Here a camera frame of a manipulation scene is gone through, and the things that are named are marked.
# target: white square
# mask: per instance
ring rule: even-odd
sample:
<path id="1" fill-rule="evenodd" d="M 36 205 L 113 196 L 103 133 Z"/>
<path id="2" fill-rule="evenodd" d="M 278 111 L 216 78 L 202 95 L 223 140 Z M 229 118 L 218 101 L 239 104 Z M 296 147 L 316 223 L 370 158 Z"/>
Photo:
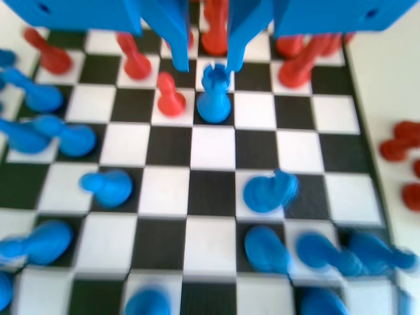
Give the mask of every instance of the white square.
<path id="1" fill-rule="evenodd" d="M 100 163 L 104 165 L 144 166 L 149 134 L 149 124 L 109 124 L 106 129 Z"/>
<path id="2" fill-rule="evenodd" d="M 191 276 L 236 275 L 235 218 L 188 216 L 184 274 Z"/>
<path id="3" fill-rule="evenodd" d="M 180 314 L 182 274 L 181 273 L 157 273 L 150 270 L 147 272 L 130 272 L 127 285 L 125 286 L 124 305 L 129 299 L 144 286 L 157 286 L 168 294 L 171 303 L 171 314 Z"/>
<path id="4" fill-rule="evenodd" d="M 292 173 L 322 173 L 320 139 L 312 131 L 277 131 L 280 168 Z"/>
<path id="5" fill-rule="evenodd" d="M 237 129 L 276 129 L 276 110 L 271 93 L 236 92 L 234 100 Z"/>
<path id="6" fill-rule="evenodd" d="M 282 221 L 284 219 L 283 207 L 279 207 L 268 213 L 256 213 L 245 204 L 243 200 L 243 189 L 249 179 L 256 176 L 273 176 L 272 170 L 236 171 L 236 219 L 241 221 Z"/>
<path id="7" fill-rule="evenodd" d="M 281 278 L 244 278 L 236 282 L 238 315 L 295 315 L 291 284 Z"/>
<path id="8" fill-rule="evenodd" d="M 96 164 L 52 164 L 48 170 L 38 210 L 48 213 L 87 213 L 92 194 L 80 188 L 79 179 L 84 174 L 97 170 Z"/>
<path id="9" fill-rule="evenodd" d="M 37 83 L 53 85 L 75 85 L 79 81 L 80 73 L 85 62 L 85 53 L 81 51 L 67 51 L 73 61 L 73 66 L 65 74 L 55 75 L 40 67 L 36 77 Z"/>
<path id="10" fill-rule="evenodd" d="M 163 115 L 159 110 L 158 101 L 161 93 L 159 90 L 155 91 L 152 111 L 152 125 L 192 127 L 194 121 L 194 103 L 196 101 L 196 92 L 193 89 L 177 89 L 177 92 L 184 95 L 186 108 L 179 116 L 169 117 Z"/>
<path id="11" fill-rule="evenodd" d="M 351 96 L 314 95 L 312 106 L 319 132 L 360 134 Z"/>
<path id="12" fill-rule="evenodd" d="M 325 183 L 331 218 L 335 222 L 382 224 L 369 175 L 327 173 Z"/>
<path id="13" fill-rule="evenodd" d="M 22 272 L 16 300 L 17 315 L 66 315 L 72 273 L 26 268 Z"/>
<path id="14" fill-rule="evenodd" d="M 116 88 L 113 85 L 76 85 L 69 101 L 66 121 L 107 123 L 115 97 Z"/>
<path id="15" fill-rule="evenodd" d="M 235 165 L 233 127 L 192 128 L 192 169 L 235 169 Z"/>
<path id="16" fill-rule="evenodd" d="M 147 59 L 152 64 L 152 73 L 143 80 L 133 80 L 131 79 L 124 70 L 124 64 L 127 60 L 126 56 L 121 58 L 119 64 L 119 71 L 117 77 L 117 86 L 118 87 L 130 87 L 134 89 L 155 89 L 156 83 L 158 82 L 158 73 L 160 65 L 160 57 L 154 54 L 146 54 Z"/>
<path id="17" fill-rule="evenodd" d="M 80 273 L 126 274 L 136 232 L 137 216 L 91 213 L 85 219 L 75 270 Z"/>
<path id="18" fill-rule="evenodd" d="M 312 94 L 312 86 L 310 82 L 305 83 L 302 87 L 297 89 L 292 89 L 289 87 L 285 87 L 282 85 L 278 79 L 278 72 L 280 67 L 282 66 L 283 62 L 275 61 L 270 64 L 271 70 L 271 86 L 273 93 L 275 95 L 311 95 Z"/>
<path id="19" fill-rule="evenodd" d="M 189 182 L 187 167 L 147 166 L 143 171 L 139 215 L 186 217 Z"/>

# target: black square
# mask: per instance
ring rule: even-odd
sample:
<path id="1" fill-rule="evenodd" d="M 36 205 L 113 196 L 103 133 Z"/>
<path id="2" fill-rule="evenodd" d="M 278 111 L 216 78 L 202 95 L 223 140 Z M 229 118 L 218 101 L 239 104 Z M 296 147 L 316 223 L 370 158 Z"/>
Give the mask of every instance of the black square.
<path id="1" fill-rule="evenodd" d="M 120 61 L 120 56 L 87 54 L 80 83 L 115 85 Z"/>
<path id="2" fill-rule="evenodd" d="M 100 172 L 108 172 L 113 169 L 119 169 L 121 171 L 127 172 L 133 182 L 133 191 L 131 195 L 128 197 L 127 201 L 122 205 L 114 208 L 108 208 L 100 205 L 94 198 L 91 203 L 91 211 L 98 211 L 98 212 L 127 212 L 127 213 L 137 213 L 138 210 L 138 199 L 140 197 L 140 189 L 142 186 L 142 179 L 143 179 L 143 169 L 136 168 L 136 167 L 99 167 Z"/>
<path id="3" fill-rule="evenodd" d="M 236 130 L 237 169 L 275 169 L 278 167 L 275 131 Z"/>
<path id="4" fill-rule="evenodd" d="M 287 219 L 328 220 L 329 210 L 324 176 L 296 175 L 299 181 L 297 198 L 284 209 Z"/>
<path id="5" fill-rule="evenodd" d="M 197 110 L 197 100 L 198 97 L 203 94 L 204 92 L 196 92 L 196 100 L 194 101 L 194 125 L 214 125 L 212 123 L 208 123 L 206 121 L 203 120 L 203 118 L 201 118 L 200 114 L 198 113 Z M 221 123 L 218 123 L 217 125 L 222 125 L 222 126 L 235 126 L 235 103 L 234 103 L 234 93 L 227 93 L 228 98 L 230 100 L 230 104 L 232 106 L 232 109 L 230 111 L 229 116 Z"/>
<path id="6" fill-rule="evenodd" d="M 271 223 L 263 225 L 271 228 L 274 233 L 276 233 L 280 241 L 282 241 L 282 243 L 285 245 L 283 223 Z M 251 223 L 236 223 L 236 270 L 238 272 L 257 272 L 257 270 L 255 270 L 249 263 L 247 254 L 245 252 L 245 236 L 254 226 L 256 225 Z"/>
<path id="7" fill-rule="evenodd" d="M 189 60 L 188 64 L 190 67 L 189 72 L 179 72 L 173 66 L 172 59 L 161 59 L 159 72 L 169 72 L 173 77 L 177 88 L 195 89 L 197 60 Z"/>
<path id="8" fill-rule="evenodd" d="M 271 91 L 270 64 L 244 62 L 235 73 L 235 91 Z"/>
<path id="9" fill-rule="evenodd" d="M 182 270 L 185 220 L 139 219 L 131 268 Z"/>
<path id="10" fill-rule="evenodd" d="M 189 215 L 235 216 L 235 172 L 191 171 Z"/>
<path id="11" fill-rule="evenodd" d="M 274 96 L 277 128 L 315 129 L 310 98 L 304 96 Z"/>
<path id="12" fill-rule="evenodd" d="M 41 164 L 0 165 L 0 207 L 36 209 L 48 167 Z"/>
<path id="13" fill-rule="evenodd" d="M 183 283 L 181 315 L 236 315 L 236 285 Z"/>
<path id="14" fill-rule="evenodd" d="M 312 70 L 314 94 L 351 95 L 352 83 L 345 67 L 315 66 Z"/>
<path id="15" fill-rule="evenodd" d="M 360 135 L 320 135 L 327 172 L 368 173 L 367 146 Z"/>
<path id="16" fill-rule="evenodd" d="M 96 135 L 96 146 L 86 156 L 82 156 L 82 157 L 65 156 L 63 153 L 58 152 L 57 158 L 56 158 L 57 161 L 76 162 L 76 163 L 90 163 L 90 162 L 98 163 L 99 162 L 100 153 L 102 151 L 102 145 L 103 145 L 104 137 L 105 137 L 106 125 L 99 124 L 99 123 L 84 123 L 84 125 L 89 126 L 94 131 Z"/>
<path id="17" fill-rule="evenodd" d="M 123 284 L 123 281 L 75 280 L 68 314 L 119 314 Z"/>
<path id="18" fill-rule="evenodd" d="M 152 119 L 154 90 L 118 89 L 111 121 L 149 123 Z"/>
<path id="19" fill-rule="evenodd" d="M 190 166 L 191 135 L 191 128 L 152 126 L 146 163 Z"/>
<path id="20" fill-rule="evenodd" d="M 83 218 L 81 217 L 52 217 L 52 216 L 45 216 L 42 215 L 37 218 L 37 222 L 35 226 L 39 226 L 40 224 L 44 223 L 45 221 L 49 220 L 57 220 L 57 221 L 63 221 L 70 225 L 70 228 L 72 228 L 73 231 L 73 240 L 70 244 L 70 246 L 67 248 L 67 250 L 52 264 L 49 266 L 52 267 L 66 267 L 69 268 L 72 266 L 72 262 L 74 261 L 74 253 L 76 245 L 79 243 L 79 235 L 80 235 L 80 228 L 81 223 L 83 221 Z"/>

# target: plastic game piece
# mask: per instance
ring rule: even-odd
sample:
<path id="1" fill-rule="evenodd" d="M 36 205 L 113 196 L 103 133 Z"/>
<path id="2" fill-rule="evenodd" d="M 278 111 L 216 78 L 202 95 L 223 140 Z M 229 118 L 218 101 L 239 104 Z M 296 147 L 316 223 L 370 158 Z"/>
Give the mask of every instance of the plastic game piece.
<path id="1" fill-rule="evenodd" d="M 295 58 L 303 47 L 303 35 L 279 37 L 276 42 L 277 53 L 286 58 Z"/>
<path id="2" fill-rule="evenodd" d="M 156 285 L 142 287 L 125 305 L 124 315 L 171 315 L 168 294 Z"/>
<path id="3" fill-rule="evenodd" d="M 52 85 L 35 84 L 14 68 L 7 68 L 0 77 L 6 82 L 20 87 L 26 92 L 26 105 L 35 112 L 53 112 L 63 105 L 64 97 Z"/>
<path id="4" fill-rule="evenodd" d="M 21 153 L 39 153 L 50 143 L 50 138 L 38 133 L 30 122 L 15 123 L 0 119 L 0 131 L 6 134 L 9 147 Z"/>
<path id="5" fill-rule="evenodd" d="M 197 99 L 198 114 L 208 123 L 221 123 L 232 108 L 227 95 L 230 74 L 222 64 L 215 64 L 214 68 L 208 64 L 201 83 L 205 92 Z"/>
<path id="6" fill-rule="evenodd" d="M 309 289 L 301 303 L 301 315 L 348 315 L 339 296 L 331 290 Z"/>
<path id="7" fill-rule="evenodd" d="M 80 178 L 80 186 L 93 192 L 99 204 L 105 207 L 117 207 L 131 195 L 133 182 L 130 176 L 116 169 L 106 173 L 87 173 Z"/>
<path id="8" fill-rule="evenodd" d="M 330 39 L 330 35 L 314 36 L 295 59 L 288 60 L 281 66 L 278 72 L 280 83 L 291 88 L 308 83 L 312 77 L 315 60 L 325 50 Z"/>
<path id="9" fill-rule="evenodd" d="M 401 251 L 386 245 L 370 233 L 356 233 L 350 239 L 348 248 L 361 260 L 368 274 L 385 274 L 391 268 L 413 270 L 418 257 L 411 251 Z"/>
<path id="10" fill-rule="evenodd" d="M 252 211 L 269 213 L 278 207 L 286 207 L 296 198 L 298 190 L 296 176 L 274 170 L 274 176 L 251 178 L 243 189 L 243 200 Z"/>
<path id="11" fill-rule="evenodd" d="M 29 44 L 39 50 L 41 53 L 41 66 L 47 71 L 60 75 L 72 68 L 73 62 L 68 53 L 63 49 L 50 46 L 35 29 L 26 28 L 24 38 Z"/>
<path id="12" fill-rule="evenodd" d="M 168 72 L 161 72 L 157 77 L 157 87 L 161 96 L 157 107 L 166 116 L 178 116 L 185 111 L 185 97 L 175 90 L 175 81 Z"/>
<path id="13" fill-rule="evenodd" d="M 0 312 L 12 301 L 12 280 L 5 272 L 0 272 Z"/>
<path id="14" fill-rule="evenodd" d="M 247 232 L 245 252 L 249 263 L 260 272 L 287 274 L 292 262 L 282 241 L 267 226 L 256 226 Z"/>
<path id="15" fill-rule="evenodd" d="M 53 115 L 38 116 L 33 127 L 47 137 L 60 139 L 60 151 L 71 157 L 85 156 L 96 145 L 95 132 L 86 125 L 68 126 Z"/>
<path id="16" fill-rule="evenodd" d="M 125 73 L 134 80 L 146 79 L 152 73 L 152 64 L 146 56 L 139 53 L 133 36 L 128 33 L 119 33 L 117 42 L 127 56 L 124 64 Z"/>
<path id="17" fill-rule="evenodd" d="M 0 257 L 12 261 L 28 256 L 32 264 L 48 265 L 65 252 L 73 239 L 70 226 L 50 220 L 39 225 L 28 237 L 13 237 L 0 241 Z"/>
<path id="18" fill-rule="evenodd" d="M 359 276 L 362 263 L 354 253 L 339 251 L 324 235 L 317 232 L 302 233 L 296 243 L 300 260 L 309 267 L 322 271 L 334 266 L 344 276 Z"/>

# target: blue pawn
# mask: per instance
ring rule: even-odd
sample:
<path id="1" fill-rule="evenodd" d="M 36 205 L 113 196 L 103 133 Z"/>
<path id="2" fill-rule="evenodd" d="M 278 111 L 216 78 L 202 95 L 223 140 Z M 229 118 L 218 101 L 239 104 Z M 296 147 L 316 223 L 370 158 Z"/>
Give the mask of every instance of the blue pawn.
<path id="1" fill-rule="evenodd" d="M 301 315 L 348 315 L 348 310 L 335 293 L 327 289 L 310 289 L 302 299 Z"/>
<path id="2" fill-rule="evenodd" d="M 205 92 L 198 97 L 198 113 L 208 123 L 221 123 L 229 116 L 231 110 L 226 94 L 230 85 L 230 73 L 222 64 L 215 64 L 214 69 L 208 64 L 201 82 Z"/>
<path id="3" fill-rule="evenodd" d="M 334 266 L 344 276 L 359 276 L 362 263 L 350 251 L 339 251 L 324 235 L 306 232 L 299 236 L 296 252 L 300 260 L 313 269 L 322 270 Z"/>
<path id="4" fill-rule="evenodd" d="M 53 112 L 64 103 L 60 90 L 52 85 L 35 84 L 14 68 L 8 68 L 0 73 L 6 83 L 20 87 L 26 91 L 26 105 L 35 112 Z"/>
<path id="5" fill-rule="evenodd" d="M 18 152 L 36 154 L 50 143 L 50 138 L 38 133 L 32 123 L 14 123 L 0 119 L 0 131 L 8 137 L 9 147 Z"/>
<path id="6" fill-rule="evenodd" d="M 279 206 L 286 207 L 296 198 L 298 186 L 296 176 L 276 169 L 273 177 L 250 179 L 243 189 L 243 200 L 251 210 L 267 213 Z"/>
<path id="7" fill-rule="evenodd" d="M 256 226 L 245 236 L 245 252 L 252 267 L 261 272 L 287 274 L 292 258 L 274 231 Z"/>
<path id="8" fill-rule="evenodd" d="M 34 128 L 48 137 L 60 139 L 60 151 L 74 158 L 85 156 L 96 145 L 95 132 L 86 125 L 67 126 L 53 115 L 38 116 L 33 121 Z"/>
<path id="9" fill-rule="evenodd" d="M 171 315 L 169 297 L 160 287 L 143 287 L 129 299 L 124 315 Z"/>
<path id="10" fill-rule="evenodd" d="M 106 173 L 87 173 L 81 177 L 79 184 L 93 192 L 99 204 L 109 208 L 124 203 L 133 190 L 130 176 L 117 169 Z"/>
<path id="11" fill-rule="evenodd" d="M 418 263 L 417 256 L 411 251 L 388 247 L 380 238 L 369 233 L 353 235 L 349 249 L 361 260 L 367 273 L 372 275 L 385 274 L 395 267 L 410 271 Z"/>

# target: checkered pattern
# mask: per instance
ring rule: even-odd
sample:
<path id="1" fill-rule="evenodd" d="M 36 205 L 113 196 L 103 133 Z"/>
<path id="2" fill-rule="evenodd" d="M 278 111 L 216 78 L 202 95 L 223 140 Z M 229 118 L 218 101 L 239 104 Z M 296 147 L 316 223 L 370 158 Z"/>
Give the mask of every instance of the checkered pattern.
<path id="1" fill-rule="evenodd" d="M 310 84 L 288 89 L 277 80 L 283 60 L 270 26 L 232 74 L 232 114 L 208 125 L 195 103 L 203 68 L 215 59 L 200 41 L 208 28 L 203 7 L 192 4 L 190 14 L 190 72 L 174 69 L 170 50 L 146 26 L 136 38 L 152 63 L 144 81 L 124 72 L 113 32 L 51 32 L 49 42 L 68 50 L 73 68 L 60 77 L 38 68 L 33 78 L 63 92 L 66 103 L 56 114 L 91 126 L 98 145 L 79 159 L 59 153 L 57 142 L 35 156 L 4 151 L 0 238 L 27 234 L 48 219 L 70 224 L 75 238 L 52 266 L 28 266 L 16 276 L 14 302 L 0 314 L 116 315 L 150 282 L 170 292 L 173 314 L 299 314 L 305 288 L 314 285 L 336 290 L 352 314 L 393 314 L 390 280 L 353 283 L 334 270 L 318 274 L 295 253 L 296 237 L 307 230 L 336 245 L 346 245 L 354 230 L 388 240 L 343 53 L 317 61 Z M 158 110 L 161 71 L 173 75 L 186 98 L 180 117 Z M 14 114 L 35 115 L 23 105 Z M 287 209 L 257 215 L 243 202 L 243 186 L 277 167 L 297 175 L 299 197 Z M 107 210 L 77 182 L 111 168 L 126 170 L 134 190 L 127 203 Z M 290 280 L 258 274 L 247 262 L 243 238 L 256 224 L 271 227 L 290 250 Z"/>

